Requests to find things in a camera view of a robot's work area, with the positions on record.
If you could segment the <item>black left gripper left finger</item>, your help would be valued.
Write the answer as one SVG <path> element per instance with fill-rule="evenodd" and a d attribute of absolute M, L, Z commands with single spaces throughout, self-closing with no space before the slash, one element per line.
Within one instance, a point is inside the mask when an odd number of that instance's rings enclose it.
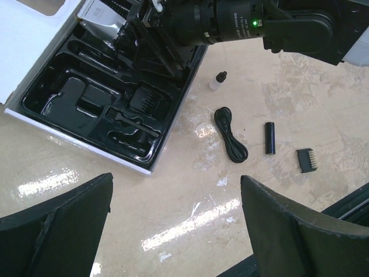
<path fill-rule="evenodd" d="M 1 276 L 89 276 L 110 212 L 113 176 L 1 218 Z"/>

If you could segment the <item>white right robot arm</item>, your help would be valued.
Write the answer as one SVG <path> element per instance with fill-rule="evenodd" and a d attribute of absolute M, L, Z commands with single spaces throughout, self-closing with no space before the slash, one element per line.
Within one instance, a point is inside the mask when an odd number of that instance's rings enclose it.
<path fill-rule="evenodd" d="M 118 39 L 134 69 L 178 78 L 200 46 L 262 39 L 265 50 L 368 66 L 367 1 L 141 1 Z"/>

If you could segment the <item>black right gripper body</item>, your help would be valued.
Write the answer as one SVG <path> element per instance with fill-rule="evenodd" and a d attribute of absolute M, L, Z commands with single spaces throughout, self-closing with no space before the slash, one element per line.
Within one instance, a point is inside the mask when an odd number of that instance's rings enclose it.
<path fill-rule="evenodd" d="M 121 51 L 131 58 L 134 70 L 172 80 L 195 73 L 202 60 L 201 46 L 185 46 L 175 22 L 183 1 L 129 1 Z"/>

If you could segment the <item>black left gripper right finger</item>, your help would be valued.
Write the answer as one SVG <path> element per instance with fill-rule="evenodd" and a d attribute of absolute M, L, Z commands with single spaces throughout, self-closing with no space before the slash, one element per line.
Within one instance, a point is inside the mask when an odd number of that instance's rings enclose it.
<path fill-rule="evenodd" d="M 368 227 L 315 211 L 248 175 L 240 188 L 259 276 L 368 276 Z"/>

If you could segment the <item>silver black hair clipper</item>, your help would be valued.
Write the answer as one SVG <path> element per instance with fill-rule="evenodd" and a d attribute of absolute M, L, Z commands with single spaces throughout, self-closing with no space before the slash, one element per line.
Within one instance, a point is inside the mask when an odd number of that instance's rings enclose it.
<path fill-rule="evenodd" d="M 125 18 L 98 0 L 85 1 L 76 17 L 93 36 L 108 43 L 116 40 L 126 25 Z"/>

